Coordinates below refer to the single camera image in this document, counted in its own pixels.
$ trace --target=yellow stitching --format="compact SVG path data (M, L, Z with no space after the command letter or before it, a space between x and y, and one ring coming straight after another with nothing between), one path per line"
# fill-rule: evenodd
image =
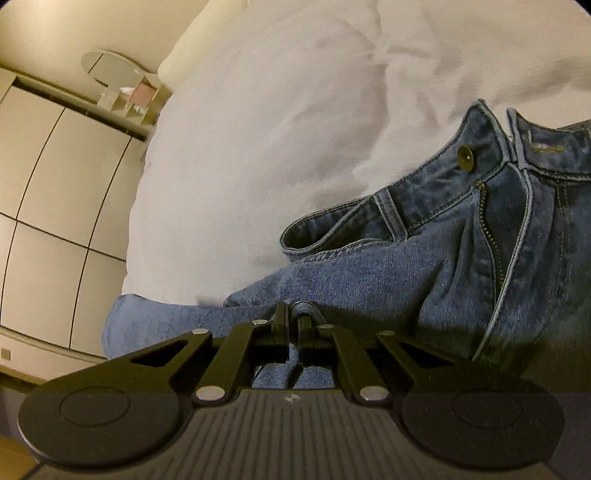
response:
M533 140L531 139L531 130L527 131L527 137L534 153L559 153L563 152L566 148L566 145L556 145L553 147L551 145L546 145L545 143L533 143Z
M564 186L564 231L566 232L566 255L570 252L570 212L569 212L569 197L566 190L566 185ZM565 274L564 274L564 289L566 290L569 286L570 282L570 262L567 260L565 265Z
M564 255L564 208L562 207L562 202L560 200L560 188L556 188L556 193L558 196L558 208L560 209L560 214L562 216L561 225L562 225L562 233L560 235L560 258L558 259L558 276L556 281L556 294L554 295L554 301L552 303L552 314L556 312L556 308L558 306L558 295L560 294L560 283L562 282L562 259Z

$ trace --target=metal button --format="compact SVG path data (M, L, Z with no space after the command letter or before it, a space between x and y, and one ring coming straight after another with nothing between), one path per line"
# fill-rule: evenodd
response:
M462 170L474 170L474 153L465 145L457 149L457 164Z

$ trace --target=denim fabric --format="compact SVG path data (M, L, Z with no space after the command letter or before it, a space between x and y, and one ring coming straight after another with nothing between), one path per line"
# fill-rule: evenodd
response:
M591 122L550 129L512 109L507 117L511 138L479 100L454 138L406 178L296 221L281 237L293 263L222 307L120 297L103 331L106 356L196 327L227 335L239 322L269 319L284 301L292 316L360 336L396 330L556 393L566 433L554 467L588 476L591 427L580 426L591 404L577 392L591 391ZM458 164L461 145L474 154L472 171ZM291 352L254 386L283 388ZM296 384L331 386L319 368Z

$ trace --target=cabinet door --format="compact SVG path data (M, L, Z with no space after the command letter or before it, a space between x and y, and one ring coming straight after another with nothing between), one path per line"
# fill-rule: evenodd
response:
M17 76L14 74L14 72L0 69L0 102L16 78Z
M10 87L0 103L0 213L16 218L35 163L64 108Z
M18 220L87 247L130 139L66 109L33 172Z
M70 346L86 250L19 223L12 241L0 325Z
M4 272L8 260L8 251L16 227L16 221L7 216L0 215L0 293L4 287Z
M125 262L88 252L78 291L70 348L104 356L101 336L111 308L121 295Z
M127 258L129 213L144 173L144 162L139 160L144 148L145 144L135 138L129 143L100 210L90 243L94 250L121 260Z

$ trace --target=wall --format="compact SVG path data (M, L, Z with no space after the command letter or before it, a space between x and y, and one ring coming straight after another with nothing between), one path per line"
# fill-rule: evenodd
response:
M117 51L155 72L207 0L11 0L0 11L0 66L97 100L80 59Z

